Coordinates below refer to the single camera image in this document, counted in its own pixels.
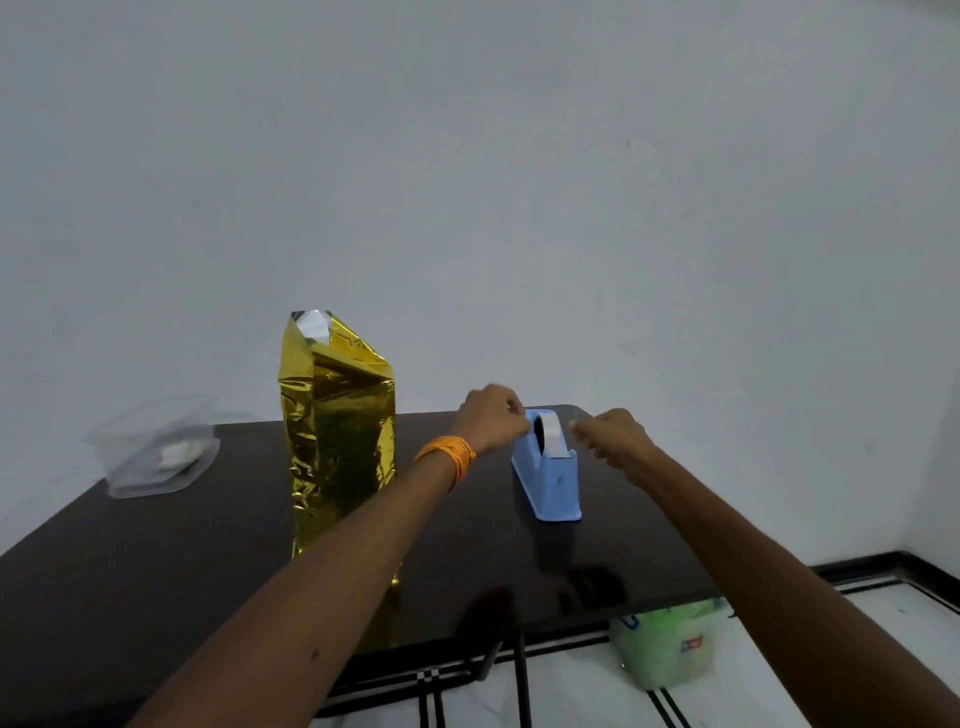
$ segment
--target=forearm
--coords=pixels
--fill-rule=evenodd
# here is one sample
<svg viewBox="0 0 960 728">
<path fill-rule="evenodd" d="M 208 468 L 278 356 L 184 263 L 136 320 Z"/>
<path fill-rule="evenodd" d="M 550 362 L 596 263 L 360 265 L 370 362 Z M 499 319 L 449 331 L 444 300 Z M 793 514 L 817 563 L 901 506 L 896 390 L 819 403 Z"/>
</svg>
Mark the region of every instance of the forearm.
<svg viewBox="0 0 960 728">
<path fill-rule="evenodd" d="M 445 454 L 423 457 L 284 567 L 132 725 L 305 725 L 453 478 Z"/>
<path fill-rule="evenodd" d="M 658 451 L 625 464 L 816 728 L 960 724 L 960 699 L 786 549 Z"/>
</svg>

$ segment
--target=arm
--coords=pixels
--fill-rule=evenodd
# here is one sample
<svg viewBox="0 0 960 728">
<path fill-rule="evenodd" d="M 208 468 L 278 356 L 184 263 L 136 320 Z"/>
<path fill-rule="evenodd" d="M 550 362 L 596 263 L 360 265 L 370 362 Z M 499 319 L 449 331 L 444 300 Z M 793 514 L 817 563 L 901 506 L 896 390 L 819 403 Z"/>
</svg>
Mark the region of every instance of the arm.
<svg viewBox="0 0 960 728">
<path fill-rule="evenodd" d="M 960 726 L 960 698 L 614 409 L 571 425 L 690 544 L 797 706 L 824 726 Z"/>
<path fill-rule="evenodd" d="M 473 391 L 451 434 L 483 454 L 529 429 L 505 387 Z M 131 726 L 304 726 L 454 480 L 431 452 L 284 567 L 171 677 Z"/>
</svg>

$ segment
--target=tape roll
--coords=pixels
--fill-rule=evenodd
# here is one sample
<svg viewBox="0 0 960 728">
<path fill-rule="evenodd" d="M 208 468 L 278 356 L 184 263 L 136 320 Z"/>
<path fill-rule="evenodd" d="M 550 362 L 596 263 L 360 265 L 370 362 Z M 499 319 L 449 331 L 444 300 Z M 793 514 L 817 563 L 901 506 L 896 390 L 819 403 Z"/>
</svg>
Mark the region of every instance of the tape roll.
<svg viewBox="0 0 960 728">
<path fill-rule="evenodd" d="M 569 457 L 570 452 L 564 445 L 564 431 L 560 427 L 560 418 L 556 412 L 541 412 L 534 420 L 534 433 L 540 453 L 550 457 Z"/>
</svg>

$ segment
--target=hand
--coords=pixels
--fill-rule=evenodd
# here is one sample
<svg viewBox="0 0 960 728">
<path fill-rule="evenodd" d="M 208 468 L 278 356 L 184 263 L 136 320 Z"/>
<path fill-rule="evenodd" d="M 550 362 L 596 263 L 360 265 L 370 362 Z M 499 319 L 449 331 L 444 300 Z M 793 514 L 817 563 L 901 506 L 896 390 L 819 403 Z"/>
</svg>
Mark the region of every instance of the hand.
<svg viewBox="0 0 960 728">
<path fill-rule="evenodd" d="M 592 449 L 594 455 L 605 458 L 608 465 L 624 471 L 628 479 L 634 482 L 640 478 L 638 470 L 659 452 L 643 425 L 622 408 L 608 410 L 581 422 L 572 422 L 570 431 Z"/>
<path fill-rule="evenodd" d="M 530 431 L 525 412 L 514 390 L 488 384 L 467 395 L 450 434 L 464 438 L 474 452 L 483 455 L 510 445 Z"/>
</svg>

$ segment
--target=green plastic bag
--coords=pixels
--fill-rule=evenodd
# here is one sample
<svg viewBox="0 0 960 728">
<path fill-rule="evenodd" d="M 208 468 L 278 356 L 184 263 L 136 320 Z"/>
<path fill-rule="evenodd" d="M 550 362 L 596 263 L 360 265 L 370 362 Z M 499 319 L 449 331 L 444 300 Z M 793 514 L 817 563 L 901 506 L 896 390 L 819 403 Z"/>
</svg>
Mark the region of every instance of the green plastic bag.
<svg viewBox="0 0 960 728">
<path fill-rule="evenodd" d="M 711 599 L 611 619 L 610 639 L 643 690 L 670 688 L 710 672 L 724 608 L 723 599 Z"/>
</svg>

